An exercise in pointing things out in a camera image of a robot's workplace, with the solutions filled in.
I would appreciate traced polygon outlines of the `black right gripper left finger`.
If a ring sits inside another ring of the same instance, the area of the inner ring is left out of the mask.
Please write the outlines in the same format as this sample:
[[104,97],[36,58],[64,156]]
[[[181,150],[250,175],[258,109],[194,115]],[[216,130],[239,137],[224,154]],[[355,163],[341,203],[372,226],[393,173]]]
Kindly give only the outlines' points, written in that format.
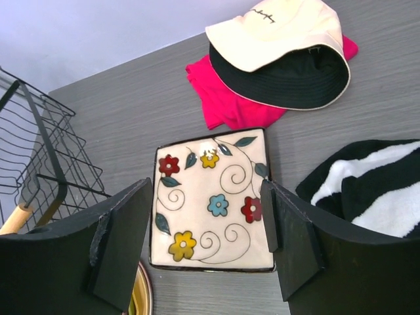
[[151,208],[145,178],[74,215],[1,236],[1,313],[127,311]]

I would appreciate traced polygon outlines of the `cream flower square plate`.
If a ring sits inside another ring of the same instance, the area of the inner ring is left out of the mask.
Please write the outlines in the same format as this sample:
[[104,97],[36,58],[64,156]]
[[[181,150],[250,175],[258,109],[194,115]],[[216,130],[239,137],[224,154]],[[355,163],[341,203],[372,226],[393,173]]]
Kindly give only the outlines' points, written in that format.
[[261,207],[265,130],[229,131],[155,153],[149,262],[159,269],[271,272]]

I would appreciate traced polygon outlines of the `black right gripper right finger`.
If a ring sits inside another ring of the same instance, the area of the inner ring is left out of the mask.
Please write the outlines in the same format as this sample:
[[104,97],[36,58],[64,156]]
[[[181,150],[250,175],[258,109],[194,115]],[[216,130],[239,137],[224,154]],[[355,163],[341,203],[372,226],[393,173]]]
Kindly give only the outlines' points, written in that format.
[[419,240],[353,225],[269,180],[261,207],[290,313],[419,313]]

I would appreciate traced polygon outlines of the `orange dotted round plate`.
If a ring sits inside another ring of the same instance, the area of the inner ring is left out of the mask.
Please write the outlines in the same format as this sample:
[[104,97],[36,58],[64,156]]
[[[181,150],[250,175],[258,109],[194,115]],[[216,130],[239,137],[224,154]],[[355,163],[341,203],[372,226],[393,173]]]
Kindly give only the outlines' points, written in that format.
[[146,298],[147,298],[147,314],[144,315],[152,315],[154,309],[154,300],[153,300],[153,291],[152,291],[152,284],[150,278],[148,276],[147,270],[145,269],[144,265],[139,262],[138,267],[140,267],[140,271],[142,272],[142,277],[144,280],[144,285],[146,287]]

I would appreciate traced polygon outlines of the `green dotted round plate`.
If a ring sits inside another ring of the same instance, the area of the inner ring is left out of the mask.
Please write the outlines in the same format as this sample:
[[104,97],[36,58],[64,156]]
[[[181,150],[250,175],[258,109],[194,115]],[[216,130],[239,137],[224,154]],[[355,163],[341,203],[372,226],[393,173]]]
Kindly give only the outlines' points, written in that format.
[[131,295],[127,315],[137,315],[137,306],[133,295]]

